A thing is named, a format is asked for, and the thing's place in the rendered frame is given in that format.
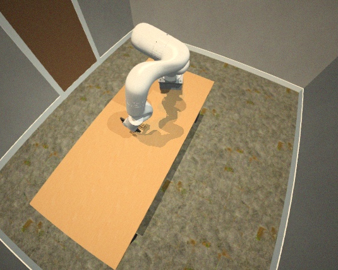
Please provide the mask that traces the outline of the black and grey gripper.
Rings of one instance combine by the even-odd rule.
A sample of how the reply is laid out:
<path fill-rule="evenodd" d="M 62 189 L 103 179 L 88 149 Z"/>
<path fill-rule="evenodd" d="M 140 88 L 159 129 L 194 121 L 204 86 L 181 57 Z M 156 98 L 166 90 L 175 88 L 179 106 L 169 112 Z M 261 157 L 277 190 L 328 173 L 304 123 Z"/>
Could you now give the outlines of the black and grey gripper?
<path fill-rule="evenodd" d="M 124 118 L 122 118 L 122 117 L 120 117 L 120 119 L 121 119 L 123 125 L 124 125 L 125 127 L 127 127 L 127 126 L 126 126 L 126 119 L 124 119 Z M 128 127 L 127 127 L 127 128 L 128 128 Z M 131 131 L 133 131 L 133 132 L 141 132 L 141 130 L 139 130 L 139 128 L 136 128 L 136 129 L 130 129 L 130 128 L 128 128 L 128 129 L 131 130 Z"/>

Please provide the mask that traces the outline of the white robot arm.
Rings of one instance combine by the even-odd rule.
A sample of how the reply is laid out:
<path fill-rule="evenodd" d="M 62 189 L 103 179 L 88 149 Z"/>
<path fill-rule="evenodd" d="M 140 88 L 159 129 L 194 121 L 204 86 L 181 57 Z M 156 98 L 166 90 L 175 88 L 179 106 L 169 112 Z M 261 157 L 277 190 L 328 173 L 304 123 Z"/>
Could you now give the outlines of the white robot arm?
<path fill-rule="evenodd" d="M 159 78 L 166 81 L 179 79 L 190 66 L 190 52 L 184 43 L 148 23 L 140 23 L 134 28 L 131 43 L 136 50 L 154 60 L 137 64 L 126 78 L 126 111 L 129 115 L 126 126 L 136 129 L 153 114 L 154 110 L 147 102 L 151 85 Z"/>

